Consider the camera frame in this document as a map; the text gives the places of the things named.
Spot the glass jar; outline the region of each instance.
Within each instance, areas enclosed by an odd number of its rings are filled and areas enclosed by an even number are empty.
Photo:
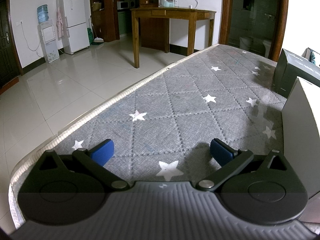
[[[164,6],[165,7],[174,7],[174,1],[173,0],[165,0]]]
[[[164,7],[165,0],[159,0],[159,7]]]
[[[174,6],[179,7],[179,0],[174,0]]]

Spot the pink towel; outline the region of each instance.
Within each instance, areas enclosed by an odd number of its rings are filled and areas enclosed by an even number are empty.
[[[61,38],[64,35],[63,31],[63,21],[61,19],[60,8],[57,8],[57,29],[58,29],[58,38]]]

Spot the mattress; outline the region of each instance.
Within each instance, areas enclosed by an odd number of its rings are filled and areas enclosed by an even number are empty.
[[[115,153],[104,167],[131,185],[138,180],[195,184],[220,168],[209,153],[213,138],[255,154],[283,151],[286,98],[270,89],[275,66],[264,57],[217,44],[84,114],[15,167],[9,202],[16,227],[24,223],[17,193],[46,149],[71,154],[110,138]]]

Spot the power outlet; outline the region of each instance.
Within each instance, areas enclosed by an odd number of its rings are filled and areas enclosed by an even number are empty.
[[[20,24],[22,24],[22,20],[16,22],[16,25],[19,26]]]

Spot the black box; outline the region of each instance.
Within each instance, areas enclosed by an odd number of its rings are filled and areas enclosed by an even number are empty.
[[[275,91],[288,98],[297,77],[320,87],[320,68],[286,49],[282,49],[273,75]]]

